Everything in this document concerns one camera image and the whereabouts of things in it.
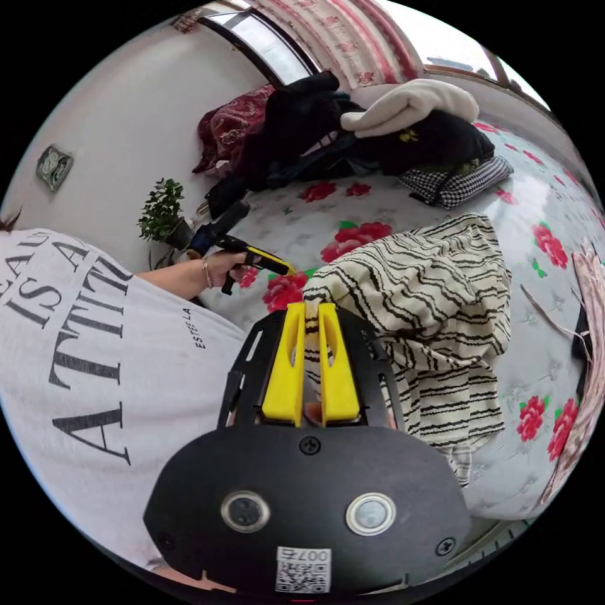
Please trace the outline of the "person's left hand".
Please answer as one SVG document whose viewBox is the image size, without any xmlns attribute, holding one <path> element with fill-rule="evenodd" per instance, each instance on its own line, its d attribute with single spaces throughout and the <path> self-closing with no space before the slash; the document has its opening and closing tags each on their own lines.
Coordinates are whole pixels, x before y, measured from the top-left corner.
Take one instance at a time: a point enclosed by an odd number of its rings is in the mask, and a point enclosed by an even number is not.
<svg viewBox="0 0 605 605">
<path fill-rule="evenodd" d="M 247 253 L 219 251 L 204 259 L 204 277 L 207 288 L 222 288 L 228 278 L 239 282 L 247 271 L 245 266 Z"/>
</svg>

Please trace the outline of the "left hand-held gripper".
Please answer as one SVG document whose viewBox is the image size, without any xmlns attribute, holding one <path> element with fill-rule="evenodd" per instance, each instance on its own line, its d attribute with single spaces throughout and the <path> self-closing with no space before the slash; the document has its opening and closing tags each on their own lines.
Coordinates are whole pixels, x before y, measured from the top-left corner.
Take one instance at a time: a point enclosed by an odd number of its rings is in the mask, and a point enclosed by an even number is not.
<svg viewBox="0 0 605 605">
<path fill-rule="evenodd" d="M 213 247 L 231 253 L 247 253 L 246 267 L 267 270 L 275 275 L 294 275 L 296 273 L 296 269 L 290 263 L 229 235 L 228 230 L 220 228 L 218 223 L 208 223 L 198 228 L 189 244 L 188 257 L 191 260 L 201 259 Z"/>
</svg>

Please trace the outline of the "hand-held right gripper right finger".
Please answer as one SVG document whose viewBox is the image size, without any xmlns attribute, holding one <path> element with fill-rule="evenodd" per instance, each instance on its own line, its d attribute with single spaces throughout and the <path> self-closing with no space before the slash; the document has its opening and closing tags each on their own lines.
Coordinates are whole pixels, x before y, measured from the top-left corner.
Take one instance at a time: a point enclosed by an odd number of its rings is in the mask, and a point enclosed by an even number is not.
<svg viewBox="0 0 605 605">
<path fill-rule="evenodd" d="M 360 403 L 350 357 L 337 308 L 318 307 L 321 417 L 324 424 L 351 424 L 360 415 Z"/>
</svg>

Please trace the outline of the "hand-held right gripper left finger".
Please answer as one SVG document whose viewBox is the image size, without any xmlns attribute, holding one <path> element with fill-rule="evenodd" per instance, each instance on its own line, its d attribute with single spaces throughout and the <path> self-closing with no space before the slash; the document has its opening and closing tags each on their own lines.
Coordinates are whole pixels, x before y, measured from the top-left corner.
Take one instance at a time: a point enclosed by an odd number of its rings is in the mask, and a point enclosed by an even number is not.
<svg viewBox="0 0 605 605">
<path fill-rule="evenodd" d="M 300 427 L 303 418 L 305 312 L 288 305 L 262 403 L 264 419 Z"/>
</svg>

